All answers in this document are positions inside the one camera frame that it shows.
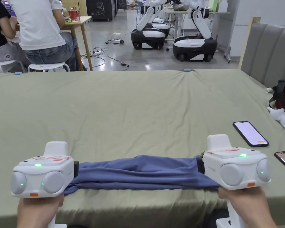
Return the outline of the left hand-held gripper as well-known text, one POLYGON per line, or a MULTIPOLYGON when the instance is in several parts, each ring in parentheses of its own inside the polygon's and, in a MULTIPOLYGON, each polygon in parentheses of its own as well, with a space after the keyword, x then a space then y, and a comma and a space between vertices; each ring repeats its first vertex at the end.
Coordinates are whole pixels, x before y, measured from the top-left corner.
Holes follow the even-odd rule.
MULTIPOLYGON (((78 175, 79 163, 68 155, 66 142, 48 142, 42 156, 20 162, 13 168, 11 193, 21 198, 57 197, 78 175)), ((18 221, 18 228, 66 228, 57 224, 56 216, 49 224, 18 221)))

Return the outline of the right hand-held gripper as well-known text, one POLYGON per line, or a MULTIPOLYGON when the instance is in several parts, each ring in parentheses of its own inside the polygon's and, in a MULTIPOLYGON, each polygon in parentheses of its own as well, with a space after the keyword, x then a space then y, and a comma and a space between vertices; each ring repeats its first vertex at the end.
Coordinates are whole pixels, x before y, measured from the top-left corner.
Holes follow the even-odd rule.
MULTIPOLYGON (((267 156, 258 151, 232 147, 226 134, 209 135, 207 150, 197 158, 198 172, 228 190, 265 186, 271 182, 267 156)), ((251 225, 241 218, 227 200, 228 214, 215 217, 217 228, 270 228, 269 210, 255 213, 251 225)))

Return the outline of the person's right hand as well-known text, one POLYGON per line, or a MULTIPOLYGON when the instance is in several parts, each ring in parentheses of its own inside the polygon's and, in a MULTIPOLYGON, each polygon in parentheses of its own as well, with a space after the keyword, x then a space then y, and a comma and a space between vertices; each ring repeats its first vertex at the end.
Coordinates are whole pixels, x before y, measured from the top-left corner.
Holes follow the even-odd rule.
POLYGON ((229 200, 238 214, 257 210, 268 210, 267 198, 261 187, 252 187, 238 190, 228 190, 219 187, 218 195, 221 199, 229 200))

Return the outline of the person's left hand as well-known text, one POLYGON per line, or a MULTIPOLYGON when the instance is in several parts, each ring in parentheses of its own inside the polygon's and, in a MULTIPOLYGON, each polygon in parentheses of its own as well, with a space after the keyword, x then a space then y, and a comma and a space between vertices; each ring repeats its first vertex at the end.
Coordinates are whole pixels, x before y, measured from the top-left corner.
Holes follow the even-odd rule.
POLYGON ((64 193, 57 197, 21 198, 18 204, 18 221, 49 224, 63 202, 64 193))

